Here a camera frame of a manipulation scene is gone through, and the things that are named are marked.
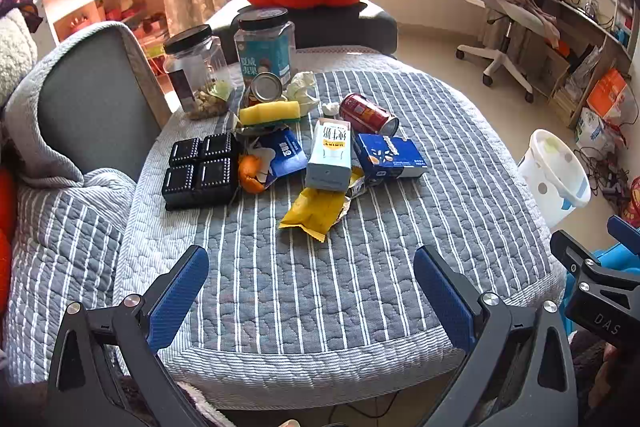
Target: blue snack box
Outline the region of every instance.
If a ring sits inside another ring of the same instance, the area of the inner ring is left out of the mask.
[[[414,142],[378,134],[354,136],[353,148],[364,170],[365,182],[376,185],[393,178],[417,178],[427,172],[427,164]]]
[[[306,155],[290,129],[260,136],[247,151],[261,158],[264,172],[258,181],[267,188],[278,178],[306,168]]]

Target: glass jar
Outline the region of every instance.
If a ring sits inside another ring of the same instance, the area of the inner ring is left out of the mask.
[[[225,114],[233,87],[220,39],[208,24],[164,42],[164,70],[185,114],[192,120]]]
[[[258,73],[273,73],[282,85],[291,78],[291,59],[296,53],[295,25],[289,21],[286,8],[260,8],[238,16],[234,40],[242,70],[244,85],[248,86]]]

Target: tin can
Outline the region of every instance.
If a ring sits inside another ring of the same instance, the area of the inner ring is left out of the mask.
[[[282,83],[273,73],[259,73],[247,88],[246,107],[258,103],[275,102],[282,96]]]
[[[351,123],[355,132],[366,134],[393,136],[400,126],[398,117],[357,92],[344,97],[340,104],[340,116]]]

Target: black bead box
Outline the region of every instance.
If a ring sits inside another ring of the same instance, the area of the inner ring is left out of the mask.
[[[238,189],[240,146],[231,133],[174,143],[164,174],[167,210],[227,204]]]

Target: black cushion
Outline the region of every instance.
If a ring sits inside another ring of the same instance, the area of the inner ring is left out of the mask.
[[[251,10],[247,0],[231,0],[207,22],[220,38],[227,64],[238,61],[234,35],[238,14]],[[398,48],[396,20],[369,0],[351,6],[319,6],[307,10],[289,9],[296,25],[296,48],[317,46],[366,46],[384,55]]]

